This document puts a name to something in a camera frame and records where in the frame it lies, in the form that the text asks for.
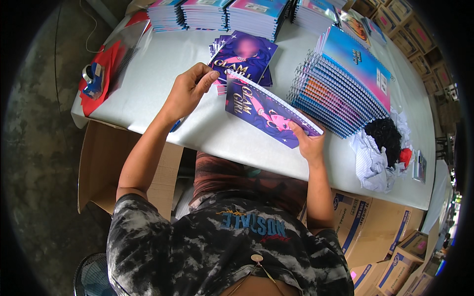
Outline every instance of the person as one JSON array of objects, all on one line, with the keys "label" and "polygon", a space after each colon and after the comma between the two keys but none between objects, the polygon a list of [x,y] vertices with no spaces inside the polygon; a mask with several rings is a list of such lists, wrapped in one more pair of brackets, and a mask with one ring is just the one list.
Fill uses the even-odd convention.
[{"label": "person", "polygon": [[[334,231],[324,135],[293,122],[309,182],[197,153],[190,214],[174,224],[146,196],[168,132],[219,73],[198,63],[178,75],[161,110],[128,156],[107,241],[118,295],[353,295]],[[307,228],[296,219],[307,203]]]}]

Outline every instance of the black and white shirt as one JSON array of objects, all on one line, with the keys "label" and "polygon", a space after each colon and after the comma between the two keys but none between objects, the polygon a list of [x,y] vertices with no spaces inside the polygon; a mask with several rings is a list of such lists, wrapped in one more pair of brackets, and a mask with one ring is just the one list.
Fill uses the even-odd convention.
[{"label": "black and white shirt", "polygon": [[[122,196],[107,242],[109,280],[118,295],[217,296],[252,270],[253,254],[301,295],[354,295],[333,230],[314,236],[282,210],[218,196],[225,194],[173,225],[142,197]],[[260,269],[253,275],[266,277]]]}]

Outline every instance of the pink label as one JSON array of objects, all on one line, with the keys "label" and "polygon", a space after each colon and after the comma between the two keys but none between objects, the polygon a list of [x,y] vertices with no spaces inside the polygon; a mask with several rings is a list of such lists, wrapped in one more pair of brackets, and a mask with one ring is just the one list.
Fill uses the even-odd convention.
[{"label": "pink label", "polygon": [[422,242],[419,243],[418,249],[422,250],[425,246],[426,246],[426,242],[422,241]]},{"label": "pink label", "polygon": [[420,36],[420,38],[426,42],[427,38],[426,38],[425,32],[423,32],[423,30],[420,28],[416,29],[416,31],[418,35]]}]

